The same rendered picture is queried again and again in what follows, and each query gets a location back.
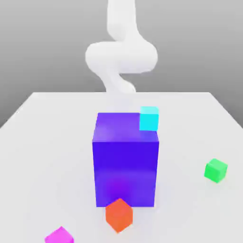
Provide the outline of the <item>small cyan cube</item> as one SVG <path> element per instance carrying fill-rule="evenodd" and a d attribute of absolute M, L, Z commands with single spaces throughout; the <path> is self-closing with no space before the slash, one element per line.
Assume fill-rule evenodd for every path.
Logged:
<path fill-rule="evenodd" d="M 157 131 L 159 126 L 159 109 L 156 106 L 140 108 L 140 130 Z"/>

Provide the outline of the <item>small orange cube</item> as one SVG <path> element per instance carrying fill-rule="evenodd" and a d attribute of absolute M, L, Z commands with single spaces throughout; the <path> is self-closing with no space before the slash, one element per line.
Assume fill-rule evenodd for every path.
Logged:
<path fill-rule="evenodd" d="M 119 198 L 105 207 L 105 219 L 113 230 L 119 233 L 133 223 L 133 209 Z"/>

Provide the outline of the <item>small green cube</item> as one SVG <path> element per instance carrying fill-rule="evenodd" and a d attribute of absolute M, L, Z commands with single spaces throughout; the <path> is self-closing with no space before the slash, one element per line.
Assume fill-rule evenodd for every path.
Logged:
<path fill-rule="evenodd" d="M 227 168 L 226 163 L 212 159 L 206 164 L 204 176 L 215 183 L 219 183 L 226 176 Z"/>

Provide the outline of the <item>small magenta cube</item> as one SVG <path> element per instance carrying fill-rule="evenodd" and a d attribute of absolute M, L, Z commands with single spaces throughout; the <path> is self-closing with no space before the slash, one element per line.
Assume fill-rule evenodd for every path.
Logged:
<path fill-rule="evenodd" d="M 74 243 L 74 238 L 61 226 L 45 238 L 45 243 Z"/>

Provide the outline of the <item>large purple box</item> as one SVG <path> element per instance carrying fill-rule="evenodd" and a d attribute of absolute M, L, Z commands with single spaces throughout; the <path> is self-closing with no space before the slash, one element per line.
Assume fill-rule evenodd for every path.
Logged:
<path fill-rule="evenodd" d="M 97 207 L 119 198 L 132 207 L 154 206 L 159 138 L 140 130 L 139 113 L 98 113 L 92 147 Z"/>

